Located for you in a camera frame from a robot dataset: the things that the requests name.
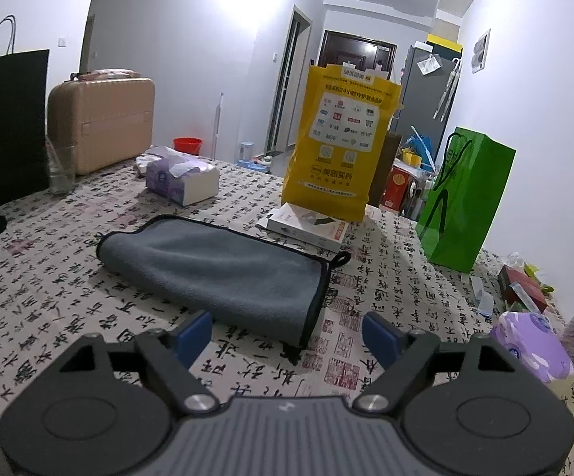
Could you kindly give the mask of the purple and grey towel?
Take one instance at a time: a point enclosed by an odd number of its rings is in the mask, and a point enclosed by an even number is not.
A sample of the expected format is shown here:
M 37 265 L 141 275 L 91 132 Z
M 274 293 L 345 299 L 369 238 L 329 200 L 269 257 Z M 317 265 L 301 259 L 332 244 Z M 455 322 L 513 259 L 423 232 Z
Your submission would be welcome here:
M 325 259 L 175 215 L 104 235 L 96 255 L 139 289 L 280 342 L 291 364 L 308 348 L 333 272 L 352 258 L 340 251 Z

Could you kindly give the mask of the calligraphy print tablecloth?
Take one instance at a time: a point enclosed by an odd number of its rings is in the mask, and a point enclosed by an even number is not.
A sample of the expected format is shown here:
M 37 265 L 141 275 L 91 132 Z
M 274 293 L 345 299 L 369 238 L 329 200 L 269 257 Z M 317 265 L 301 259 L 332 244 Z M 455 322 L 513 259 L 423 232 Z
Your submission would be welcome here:
M 130 162 L 85 177 L 66 198 L 33 194 L 4 208 L 0 235 L 0 415 L 65 348 L 86 333 L 126 342 L 187 317 L 101 267 L 100 237 L 130 231 L 178 207 L 147 191 Z M 463 341 L 489 326 L 472 306 L 467 276 L 431 267 L 411 221 L 369 207 L 345 244 L 310 347 L 298 362 L 281 345 L 217 326 L 193 373 L 218 397 L 323 392 L 353 397 L 381 369 L 359 343 L 361 317 L 378 311 L 401 326 L 423 326 Z

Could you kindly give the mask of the clear drinking glass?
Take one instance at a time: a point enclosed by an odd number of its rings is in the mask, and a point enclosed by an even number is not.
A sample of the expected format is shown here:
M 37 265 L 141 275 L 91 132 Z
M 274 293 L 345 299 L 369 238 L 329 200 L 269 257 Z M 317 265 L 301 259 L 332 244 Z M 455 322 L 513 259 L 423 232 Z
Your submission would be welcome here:
M 46 150 L 50 192 L 55 196 L 70 194 L 75 188 L 75 146 L 46 138 Z

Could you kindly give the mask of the black paper bag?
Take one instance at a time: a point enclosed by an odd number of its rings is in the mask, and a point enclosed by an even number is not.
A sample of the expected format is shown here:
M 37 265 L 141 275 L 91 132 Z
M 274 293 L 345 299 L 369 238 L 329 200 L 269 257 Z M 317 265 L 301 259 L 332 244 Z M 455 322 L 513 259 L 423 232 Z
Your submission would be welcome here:
M 15 50 L 17 21 L 0 56 L 0 206 L 49 187 L 46 150 L 48 50 Z

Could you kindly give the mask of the beige hard suitcase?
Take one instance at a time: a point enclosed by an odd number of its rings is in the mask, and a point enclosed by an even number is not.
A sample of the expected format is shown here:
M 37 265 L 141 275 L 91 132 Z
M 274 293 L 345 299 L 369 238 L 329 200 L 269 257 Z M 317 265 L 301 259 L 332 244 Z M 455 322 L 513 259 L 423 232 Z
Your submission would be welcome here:
M 143 77 L 64 82 L 48 97 L 48 138 L 72 148 L 78 175 L 134 158 L 151 146 L 155 96 Z

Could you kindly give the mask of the crumpled white tissue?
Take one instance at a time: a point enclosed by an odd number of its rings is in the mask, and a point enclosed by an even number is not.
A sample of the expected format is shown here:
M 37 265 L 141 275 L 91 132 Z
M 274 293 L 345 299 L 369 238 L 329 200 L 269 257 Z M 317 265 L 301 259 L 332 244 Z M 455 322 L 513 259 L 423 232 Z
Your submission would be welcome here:
M 167 146 L 152 146 L 146 152 L 135 158 L 135 171 L 140 177 L 144 177 L 148 165 L 160 159 L 181 158 L 181 153 Z

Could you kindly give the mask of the green paper shopping bag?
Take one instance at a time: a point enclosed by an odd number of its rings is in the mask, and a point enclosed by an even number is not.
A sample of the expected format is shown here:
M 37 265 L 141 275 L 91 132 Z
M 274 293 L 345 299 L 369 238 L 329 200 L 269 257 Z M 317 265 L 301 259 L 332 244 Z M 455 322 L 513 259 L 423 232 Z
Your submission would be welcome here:
M 441 171 L 416 224 L 427 260 L 468 273 L 505 191 L 516 150 L 458 127 L 446 141 Z

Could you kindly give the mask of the purple tissue box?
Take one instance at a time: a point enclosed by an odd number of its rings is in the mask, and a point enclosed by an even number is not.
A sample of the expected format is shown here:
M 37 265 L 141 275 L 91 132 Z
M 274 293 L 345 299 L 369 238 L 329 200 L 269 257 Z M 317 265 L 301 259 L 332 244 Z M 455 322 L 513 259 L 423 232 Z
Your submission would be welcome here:
M 181 206 L 216 197 L 219 179 L 216 165 L 195 157 L 161 158 L 145 173 L 147 189 Z

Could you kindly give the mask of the red plastic bucket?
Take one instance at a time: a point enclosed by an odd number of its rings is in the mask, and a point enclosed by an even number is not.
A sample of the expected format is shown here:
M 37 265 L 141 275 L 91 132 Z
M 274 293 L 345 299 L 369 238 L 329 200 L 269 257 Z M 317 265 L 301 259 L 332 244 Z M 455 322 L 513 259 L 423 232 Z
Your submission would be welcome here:
M 182 136 L 173 140 L 174 150 L 177 152 L 199 156 L 203 141 L 193 136 Z

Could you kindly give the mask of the white flat box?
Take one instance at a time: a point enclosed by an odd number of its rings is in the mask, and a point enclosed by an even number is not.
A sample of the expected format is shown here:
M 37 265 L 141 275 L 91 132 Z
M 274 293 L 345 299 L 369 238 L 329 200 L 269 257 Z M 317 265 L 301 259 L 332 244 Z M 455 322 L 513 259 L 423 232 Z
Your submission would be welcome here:
M 349 224 L 304 207 L 285 203 L 259 219 L 257 226 L 323 250 L 338 253 Z

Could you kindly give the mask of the yellow paper delivery bag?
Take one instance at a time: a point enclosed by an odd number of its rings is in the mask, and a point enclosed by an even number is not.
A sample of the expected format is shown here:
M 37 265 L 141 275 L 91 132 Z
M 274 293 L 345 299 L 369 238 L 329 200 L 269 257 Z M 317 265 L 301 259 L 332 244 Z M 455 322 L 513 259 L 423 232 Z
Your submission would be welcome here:
M 366 71 L 308 70 L 281 201 L 349 223 L 363 220 L 400 94 L 400 85 Z

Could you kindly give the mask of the grey refrigerator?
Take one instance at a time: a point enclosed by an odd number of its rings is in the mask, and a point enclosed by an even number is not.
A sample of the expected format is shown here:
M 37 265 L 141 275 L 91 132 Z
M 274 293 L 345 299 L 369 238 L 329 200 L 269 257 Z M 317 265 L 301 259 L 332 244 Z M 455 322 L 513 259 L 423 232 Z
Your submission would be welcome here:
M 413 128 L 427 141 L 437 158 L 450 114 L 455 76 L 461 54 L 434 45 L 431 52 L 411 46 L 406 54 L 401 77 L 401 108 L 393 115 L 390 131 L 403 142 L 414 138 Z

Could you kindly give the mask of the dark brown entrance door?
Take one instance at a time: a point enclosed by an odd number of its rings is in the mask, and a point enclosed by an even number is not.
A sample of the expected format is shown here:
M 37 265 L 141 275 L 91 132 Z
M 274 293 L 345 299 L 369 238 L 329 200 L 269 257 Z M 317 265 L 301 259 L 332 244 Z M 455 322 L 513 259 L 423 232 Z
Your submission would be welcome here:
M 396 50 L 397 46 L 390 43 L 326 30 L 317 65 L 348 65 L 360 71 L 372 70 L 393 82 Z

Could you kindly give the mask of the wall picture frame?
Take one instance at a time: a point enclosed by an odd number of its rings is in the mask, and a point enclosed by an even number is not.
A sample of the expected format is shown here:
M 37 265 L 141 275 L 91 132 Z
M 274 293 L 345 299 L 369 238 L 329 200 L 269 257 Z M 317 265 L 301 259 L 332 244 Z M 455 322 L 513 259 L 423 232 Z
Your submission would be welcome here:
M 474 44 L 471 59 L 471 69 L 473 73 L 479 72 L 485 67 L 490 34 L 491 30 L 487 30 Z

